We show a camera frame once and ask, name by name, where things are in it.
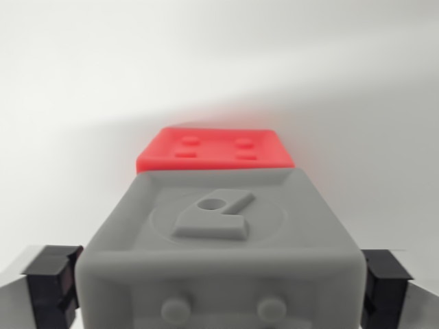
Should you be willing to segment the black-padded silver gripper right finger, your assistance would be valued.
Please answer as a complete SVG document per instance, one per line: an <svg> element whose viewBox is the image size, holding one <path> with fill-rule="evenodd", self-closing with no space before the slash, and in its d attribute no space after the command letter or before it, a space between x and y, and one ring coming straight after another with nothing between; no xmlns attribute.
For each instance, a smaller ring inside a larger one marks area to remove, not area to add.
<svg viewBox="0 0 439 329"><path fill-rule="evenodd" d="M362 328L437 328L438 280L415 278L401 256L364 249L367 281Z"/></svg>

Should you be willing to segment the black-padded silver gripper left finger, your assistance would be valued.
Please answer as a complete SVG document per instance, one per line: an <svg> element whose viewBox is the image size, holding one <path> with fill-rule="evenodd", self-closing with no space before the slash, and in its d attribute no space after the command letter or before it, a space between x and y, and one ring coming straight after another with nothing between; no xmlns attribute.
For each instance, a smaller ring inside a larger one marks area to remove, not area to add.
<svg viewBox="0 0 439 329"><path fill-rule="evenodd" d="M31 245L1 272L2 328L70 328L83 247Z"/></svg>

